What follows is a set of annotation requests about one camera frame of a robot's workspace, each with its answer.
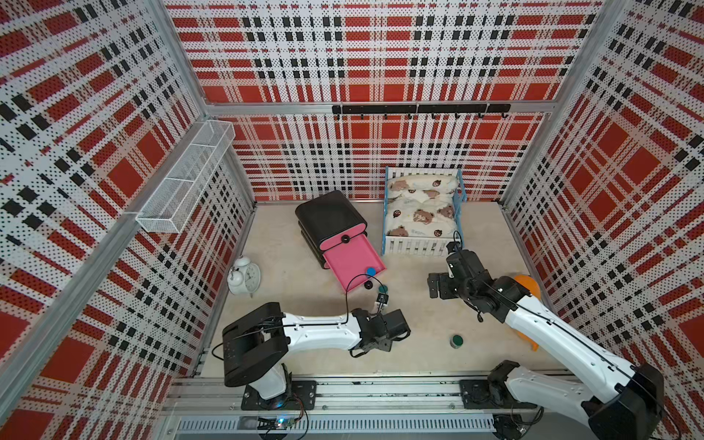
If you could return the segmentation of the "dark green paint can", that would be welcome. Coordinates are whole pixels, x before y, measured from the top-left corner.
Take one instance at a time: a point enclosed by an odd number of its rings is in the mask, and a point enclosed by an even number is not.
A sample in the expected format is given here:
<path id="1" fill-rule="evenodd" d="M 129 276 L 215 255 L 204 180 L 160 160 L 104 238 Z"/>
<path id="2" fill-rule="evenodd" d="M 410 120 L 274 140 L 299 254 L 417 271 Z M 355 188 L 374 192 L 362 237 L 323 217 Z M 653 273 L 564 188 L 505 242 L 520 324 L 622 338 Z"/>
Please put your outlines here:
<path id="1" fill-rule="evenodd" d="M 450 346 L 454 349 L 459 349 L 464 345 L 464 339 L 461 335 L 452 335 L 450 338 Z"/>

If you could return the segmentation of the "pink drawer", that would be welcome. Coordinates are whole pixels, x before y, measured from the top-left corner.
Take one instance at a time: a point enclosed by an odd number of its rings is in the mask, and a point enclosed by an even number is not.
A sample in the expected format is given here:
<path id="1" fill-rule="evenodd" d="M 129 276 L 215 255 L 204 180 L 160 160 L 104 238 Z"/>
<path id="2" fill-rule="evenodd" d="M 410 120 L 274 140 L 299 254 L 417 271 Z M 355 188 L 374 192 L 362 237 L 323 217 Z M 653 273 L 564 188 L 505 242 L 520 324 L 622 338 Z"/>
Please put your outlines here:
<path id="1" fill-rule="evenodd" d="M 343 288 L 343 293 L 353 291 L 370 278 L 366 275 L 366 269 L 376 269 L 377 274 L 373 277 L 386 270 L 381 257 L 365 234 L 354 236 L 348 242 L 326 250 L 323 256 Z"/>

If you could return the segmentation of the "black pink drawer cabinet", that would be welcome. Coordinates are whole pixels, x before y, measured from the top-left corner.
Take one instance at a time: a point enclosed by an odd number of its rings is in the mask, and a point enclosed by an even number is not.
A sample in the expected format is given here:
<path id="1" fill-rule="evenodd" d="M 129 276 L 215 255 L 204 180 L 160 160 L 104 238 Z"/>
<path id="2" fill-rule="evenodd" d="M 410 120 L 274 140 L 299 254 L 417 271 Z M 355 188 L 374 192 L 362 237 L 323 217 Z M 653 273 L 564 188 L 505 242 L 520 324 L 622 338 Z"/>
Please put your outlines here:
<path id="1" fill-rule="evenodd" d="M 338 190 L 297 206 L 295 216 L 302 237 L 324 270 L 331 271 L 323 256 L 326 250 L 357 235 L 368 236 L 367 221 Z"/>

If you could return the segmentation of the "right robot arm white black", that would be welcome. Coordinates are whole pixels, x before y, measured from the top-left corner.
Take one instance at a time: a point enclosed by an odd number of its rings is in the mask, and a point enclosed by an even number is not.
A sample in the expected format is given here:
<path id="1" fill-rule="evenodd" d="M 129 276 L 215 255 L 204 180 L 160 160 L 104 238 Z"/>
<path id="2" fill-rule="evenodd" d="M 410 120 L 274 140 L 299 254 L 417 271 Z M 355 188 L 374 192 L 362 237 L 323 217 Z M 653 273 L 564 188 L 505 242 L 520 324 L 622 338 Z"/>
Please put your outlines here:
<path id="1" fill-rule="evenodd" d="M 530 403 L 583 425 L 599 439 L 649 439 L 666 416 L 664 378 L 653 366 L 602 348 L 551 312 L 517 278 L 492 278 L 475 252 L 447 246 L 445 273 L 431 273 L 433 298 L 459 299 L 479 318 L 490 315 L 542 348 L 577 381 L 565 381 L 505 360 L 487 377 L 497 406 Z"/>

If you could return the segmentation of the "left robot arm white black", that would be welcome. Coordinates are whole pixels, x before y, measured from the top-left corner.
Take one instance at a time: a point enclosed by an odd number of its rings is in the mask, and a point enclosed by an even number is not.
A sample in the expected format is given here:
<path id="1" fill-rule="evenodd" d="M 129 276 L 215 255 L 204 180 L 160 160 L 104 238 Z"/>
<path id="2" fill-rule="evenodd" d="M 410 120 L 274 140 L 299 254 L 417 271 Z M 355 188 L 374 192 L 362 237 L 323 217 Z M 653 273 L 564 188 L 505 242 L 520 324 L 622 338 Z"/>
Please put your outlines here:
<path id="1" fill-rule="evenodd" d="M 264 401 L 285 399 L 293 395 L 286 356 L 337 349 L 355 359 L 372 350 L 389 352 L 409 335 L 400 310 L 384 315 L 357 308 L 344 315 L 303 316 L 267 302 L 222 331 L 224 385 L 249 387 Z"/>

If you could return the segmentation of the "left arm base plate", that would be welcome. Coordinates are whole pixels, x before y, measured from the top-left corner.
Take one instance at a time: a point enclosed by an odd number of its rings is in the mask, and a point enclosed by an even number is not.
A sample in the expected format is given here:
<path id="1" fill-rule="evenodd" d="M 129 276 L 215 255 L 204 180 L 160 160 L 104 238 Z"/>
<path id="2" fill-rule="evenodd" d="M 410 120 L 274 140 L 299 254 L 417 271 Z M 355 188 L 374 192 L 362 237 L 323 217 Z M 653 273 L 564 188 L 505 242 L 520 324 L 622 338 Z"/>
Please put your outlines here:
<path id="1" fill-rule="evenodd" d="M 263 399 L 259 392 L 247 385 L 241 401 L 242 411 L 280 411 L 304 410 L 315 408 L 317 392 L 316 381 L 293 381 L 287 385 L 287 390 L 271 399 Z"/>

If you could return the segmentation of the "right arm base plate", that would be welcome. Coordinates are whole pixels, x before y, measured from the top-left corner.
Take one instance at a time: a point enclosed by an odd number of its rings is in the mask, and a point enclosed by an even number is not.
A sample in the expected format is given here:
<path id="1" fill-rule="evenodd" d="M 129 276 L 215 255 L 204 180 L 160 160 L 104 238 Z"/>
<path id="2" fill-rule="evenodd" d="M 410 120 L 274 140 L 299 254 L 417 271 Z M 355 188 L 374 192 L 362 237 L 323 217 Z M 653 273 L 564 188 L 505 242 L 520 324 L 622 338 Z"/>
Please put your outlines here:
<path id="1" fill-rule="evenodd" d="M 533 410 L 533 403 L 520 403 L 511 396 L 494 397 L 486 379 L 462 379 L 459 382 L 460 397 L 465 409 Z"/>

